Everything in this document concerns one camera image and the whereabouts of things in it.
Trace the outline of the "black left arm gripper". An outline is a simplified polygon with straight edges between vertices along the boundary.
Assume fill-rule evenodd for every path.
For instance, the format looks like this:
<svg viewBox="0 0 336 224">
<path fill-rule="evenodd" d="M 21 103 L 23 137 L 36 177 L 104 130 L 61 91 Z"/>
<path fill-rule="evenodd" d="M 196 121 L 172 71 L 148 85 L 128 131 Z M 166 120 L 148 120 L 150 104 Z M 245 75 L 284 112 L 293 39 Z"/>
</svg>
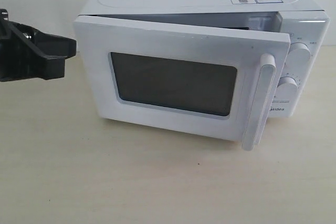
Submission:
<svg viewBox="0 0 336 224">
<path fill-rule="evenodd" d="M 1 9 L 1 82 L 63 78 L 66 59 L 76 52 L 76 40 L 11 22 Z"/>
</svg>

